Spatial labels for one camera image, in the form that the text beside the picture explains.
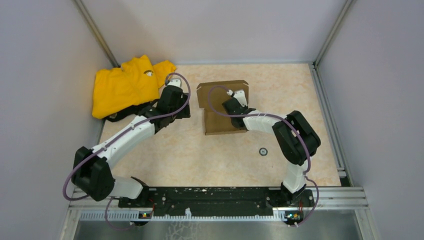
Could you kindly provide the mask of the brown cardboard box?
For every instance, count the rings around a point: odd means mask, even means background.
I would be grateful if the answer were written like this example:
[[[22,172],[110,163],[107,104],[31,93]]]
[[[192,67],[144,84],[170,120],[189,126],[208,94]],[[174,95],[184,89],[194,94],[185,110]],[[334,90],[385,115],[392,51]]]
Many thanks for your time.
[[[210,105],[220,112],[225,113],[225,109],[222,104],[230,99],[227,94],[227,90],[220,88],[224,86],[226,89],[230,89],[233,92],[243,90],[246,98],[249,97],[249,84],[245,80],[227,80],[227,81],[215,81],[215,82],[203,82],[197,86],[196,94],[199,108],[203,109],[203,128],[206,136],[212,135],[224,135],[224,134],[236,134],[245,133],[245,130],[237,129],[231,123],[229,117],[221,116],[211,110]]]

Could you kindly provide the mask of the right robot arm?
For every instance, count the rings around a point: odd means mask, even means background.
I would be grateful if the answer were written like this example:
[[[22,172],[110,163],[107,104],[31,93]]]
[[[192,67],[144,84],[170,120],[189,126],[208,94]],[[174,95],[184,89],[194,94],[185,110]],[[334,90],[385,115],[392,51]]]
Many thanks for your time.
[[[234,97],[222,106],[235,128],[274,134],[283,156],[288,160],[281,183],[281,199],[287,206],[295,206],[305,191],[312,156],[321,146],[321,139],[304,115],[297,110],[286,116],[264,113],[242,105]]]

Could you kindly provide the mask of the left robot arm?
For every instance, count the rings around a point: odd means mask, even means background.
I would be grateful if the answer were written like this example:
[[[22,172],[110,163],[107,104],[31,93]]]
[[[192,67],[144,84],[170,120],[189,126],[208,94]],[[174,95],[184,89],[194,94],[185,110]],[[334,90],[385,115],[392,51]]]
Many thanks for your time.
[[[97,202],[118,197],[130,199],[138,207],[146,206],[150,200],[149,187],[135,177],[113,176],[112,169],[140,142],[176,119],[189,118],[190,96],[181,87],[167,85],[158,100],[143,104],[135,118],[111,138],[91,148],[80,147],[66,182],[72,182]]]

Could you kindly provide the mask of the yellow shirt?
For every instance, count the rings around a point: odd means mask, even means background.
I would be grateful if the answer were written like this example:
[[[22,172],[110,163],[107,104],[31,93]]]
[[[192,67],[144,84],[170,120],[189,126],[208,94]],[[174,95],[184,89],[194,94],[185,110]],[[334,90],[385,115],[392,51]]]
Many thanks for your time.
[[[152,64],[147,55],[142,55],[120,67],[98,70],[92,94],[92,116],[103,119],[128,107],[158,99],[167,75],[176,69],[169,60]]]

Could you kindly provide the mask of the black garment under shirt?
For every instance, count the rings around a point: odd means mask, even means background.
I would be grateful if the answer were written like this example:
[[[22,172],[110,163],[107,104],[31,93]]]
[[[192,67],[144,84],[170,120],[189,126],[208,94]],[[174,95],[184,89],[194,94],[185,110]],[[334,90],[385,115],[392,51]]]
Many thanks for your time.
[[[131,105],[127,108],[124,108],[116,113],[112,113],[111,115],[108,115],[106,117],[104,117],[103,119],[109,122],[118,122],[123,120],[124,118],[130,116],[130,115],[137,115],[141,110],[143,110],[146,107],[151,107],[153,106],[156,102],[158,101],[158,99],[155,99],[153,101],[150,102],[146,102],[146,103],[142,103],[139,105]]]

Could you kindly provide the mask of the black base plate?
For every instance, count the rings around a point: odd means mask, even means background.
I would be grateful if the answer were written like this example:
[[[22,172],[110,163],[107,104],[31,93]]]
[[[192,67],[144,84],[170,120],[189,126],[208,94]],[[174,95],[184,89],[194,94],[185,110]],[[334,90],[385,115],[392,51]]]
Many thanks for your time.
[[[136,199],[121,197],[120,208],[154,208],[155,217],[271,216],[274,208],[314,206],[313,192],[305,189],[300,200],[287,204],[280,187],[151,187]]]

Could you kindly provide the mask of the aluminium frame rail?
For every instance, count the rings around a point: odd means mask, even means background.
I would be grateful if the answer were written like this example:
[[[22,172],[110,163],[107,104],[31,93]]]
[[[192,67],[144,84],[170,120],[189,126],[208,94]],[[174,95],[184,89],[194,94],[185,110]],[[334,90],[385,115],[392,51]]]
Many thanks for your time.
[[[368,208],[359,187],[308,187],[293,203],[279,187],[153,187],[145,200],[91,198],[72,202],[86,221],[236,222],[297,224],[320,210]]]

